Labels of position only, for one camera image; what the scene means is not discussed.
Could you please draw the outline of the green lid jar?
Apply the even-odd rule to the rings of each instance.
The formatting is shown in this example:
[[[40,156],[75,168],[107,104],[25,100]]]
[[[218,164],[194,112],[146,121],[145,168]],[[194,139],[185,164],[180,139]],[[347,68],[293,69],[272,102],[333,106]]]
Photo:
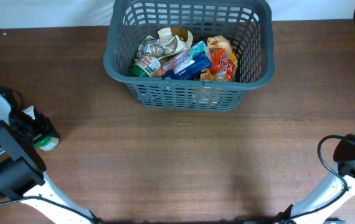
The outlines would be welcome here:
[[[59,144],[59,138],[46,136],[44,139],[36,142],[34,146],[43,151],[51,151],[54,148],[56,148],[58,144]]]
[[[146,78],[152,77],[161,67],[159,60],[152,54],[145,54],[135,60],[129,70],[132,77]]]

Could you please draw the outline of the beige snack bag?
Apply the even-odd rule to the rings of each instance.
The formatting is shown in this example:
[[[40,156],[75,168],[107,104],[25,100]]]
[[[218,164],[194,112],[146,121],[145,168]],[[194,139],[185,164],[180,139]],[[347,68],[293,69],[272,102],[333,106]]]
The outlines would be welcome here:
[[[193,43],[192,33],[183,27],[166,27],[158,30],[158,38],[147,36],[139,45],[136,58],[151,54],[158,60],[190,49]]]

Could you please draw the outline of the blue white carton box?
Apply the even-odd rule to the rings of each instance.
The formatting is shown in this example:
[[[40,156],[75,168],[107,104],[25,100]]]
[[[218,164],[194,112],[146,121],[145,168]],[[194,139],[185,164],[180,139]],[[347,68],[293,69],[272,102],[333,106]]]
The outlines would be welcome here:
[[[154,76],[172,80],[192,80],[198,77],[203,69],[211,66],[211,53],[204,41],[200,41],[167,61]]]

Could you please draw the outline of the tan orange snack bag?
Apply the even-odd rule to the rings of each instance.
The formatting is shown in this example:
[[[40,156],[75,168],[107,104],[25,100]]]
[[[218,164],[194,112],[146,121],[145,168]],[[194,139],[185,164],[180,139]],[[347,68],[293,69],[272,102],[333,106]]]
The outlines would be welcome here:
[[[207,48],[211,53],[212,66],[201,71],[200,81],[232,82],[238,66],[238,59],[231,43],[222,35],[209,37]]]

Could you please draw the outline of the grey plastic shopping basket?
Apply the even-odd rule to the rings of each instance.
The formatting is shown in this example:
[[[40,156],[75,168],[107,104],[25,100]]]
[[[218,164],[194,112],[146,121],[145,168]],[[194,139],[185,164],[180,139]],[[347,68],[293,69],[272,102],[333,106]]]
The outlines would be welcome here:
[[[229,111],[274,73],[264,0],[116,1],[105,70],[153,108]]]

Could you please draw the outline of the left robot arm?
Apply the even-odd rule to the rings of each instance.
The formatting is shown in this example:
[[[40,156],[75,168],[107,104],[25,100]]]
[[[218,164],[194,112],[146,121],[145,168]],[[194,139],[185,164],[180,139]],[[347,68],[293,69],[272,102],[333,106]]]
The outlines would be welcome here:
[[[50,179],[37,151],[53,150],[60,135],[48,117],[16,100],[19,94],[0,85],[0,206],[20,202],[54,223],[101,223]]]

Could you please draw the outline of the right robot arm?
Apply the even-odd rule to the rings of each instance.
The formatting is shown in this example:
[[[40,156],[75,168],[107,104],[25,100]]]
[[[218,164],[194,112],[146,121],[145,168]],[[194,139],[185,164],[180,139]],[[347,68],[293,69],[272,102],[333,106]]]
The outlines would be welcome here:
[[[325,141],[338,139],[333,166],[325,163],[321,148]],[[355,135],[329,135],[317,147],[320,163],[329,174],[303,200],[280,212],[275,223],[324,223],[346,201],[355,196]]]

